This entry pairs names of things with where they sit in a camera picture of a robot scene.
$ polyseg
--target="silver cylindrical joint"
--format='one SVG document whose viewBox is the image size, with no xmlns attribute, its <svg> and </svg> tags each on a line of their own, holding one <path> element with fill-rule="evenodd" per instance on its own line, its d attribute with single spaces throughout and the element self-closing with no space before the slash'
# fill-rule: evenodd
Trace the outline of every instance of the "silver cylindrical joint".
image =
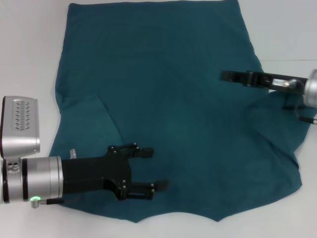
<svg viewBox="0 0 317 238">
<path fill-rule="evenodd" d="M 21 159 L 6 160 L 6 176 L 10 202 L 23 201 L 22 161 Z"/>
<path fill-rule="evenodd" d="M 63 172 L 60 157 L 28 159 L 28 195 L 43 199 L 62 197 Z"/>
<path fill-rule="evenodd" d="M 305 84 L 304 103 L 308 107 L 317 108 L 317 69 L 312 72 Z"/>
</svg>

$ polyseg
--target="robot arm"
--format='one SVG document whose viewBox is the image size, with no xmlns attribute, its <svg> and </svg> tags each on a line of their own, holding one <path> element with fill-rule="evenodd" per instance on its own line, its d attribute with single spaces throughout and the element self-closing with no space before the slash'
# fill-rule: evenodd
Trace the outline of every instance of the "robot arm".
<svg viewBox="0 0 317 238">
<path fill-rule="evenodd" d="M 306 106 L 317 108 L 317 69 L 311 73 L 309 78 L 262 72 L 223 71 L 221 79 L 229 82 L 242 83 L 248 87 L 268 88 L 285 93 L 303 95 L 303 101 Z M 316 119 L 299 116 L 297 112 L 299 103 L 294 108 L 295 115 L 298 119 L 311 124 L 317 124 Z"/>
<path fill-rule="evenodd" d="M 104 156 L 70 160 L 57 157 L 21 158 L 40 151 L 37 100 L 26 97 L 3 98 L 0 152 L 0 204 L 31 201 L 39 204 L 63 203 L 63 196 L 92 190 L 111 190 L 117 199 L 151 200 L 164 190 L 165 181 L 132 182 L 129 159 L 151 158 L 152 148 L 136 143 L 109 146 Z"/>
</svg>

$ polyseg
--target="green indicator light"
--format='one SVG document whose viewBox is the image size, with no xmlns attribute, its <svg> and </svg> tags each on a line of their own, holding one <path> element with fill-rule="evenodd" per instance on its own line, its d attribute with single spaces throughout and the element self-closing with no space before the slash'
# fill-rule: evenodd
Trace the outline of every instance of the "green indicator light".
<svg viewBox="0 0 317 238">
<path fill-rule="evenodd" d="M 38 196 L 34 196 L 34 197 L 32 197 L 30 200 L 31 200 L 31 202 L 33 202 L 33 201 L 40 201 L 41 198 L 38 197 Z"/>
</svg>

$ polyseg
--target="camera vent grille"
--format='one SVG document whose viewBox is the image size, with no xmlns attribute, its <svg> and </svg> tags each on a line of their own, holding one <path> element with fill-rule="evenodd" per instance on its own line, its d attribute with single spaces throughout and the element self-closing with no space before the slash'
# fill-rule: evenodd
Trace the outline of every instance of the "camera vent grille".
<svg viewBox="0 0 317 238">
<path fill-rule="evenodd" d="M 14 105 L 15 109 L 15 121 L 14 129 L 16 130 L 28 130 L 30 129 L 30 102 L 16 101 Z"/>
</svg>

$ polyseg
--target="white background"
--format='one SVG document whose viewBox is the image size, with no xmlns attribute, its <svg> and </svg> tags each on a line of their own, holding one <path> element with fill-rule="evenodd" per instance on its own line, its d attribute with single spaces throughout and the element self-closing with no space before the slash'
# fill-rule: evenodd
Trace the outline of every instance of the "white background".
<svg viewBox="0 0 317 238">
<path fill-rule="evenodd" d="M 74 0 L 103 3 L 111 0 Z M 316 0 L 239 0 L 251 41 L 264 71 L 308 77 L 317 68 Z M 49 154 L 59 114 L 54 81 L 70 0 L 0 0 L 0 98 L 39 99 L 41 153 Z M 29 203 L 0 206 L 4 238 L 316 238 L 317 126 L 297 151 L 303 186 L 271 205 L 219 223 L 184 213 L 138 224 L 86 214 L 58 205 L 31 209 Z"/>
</svg>

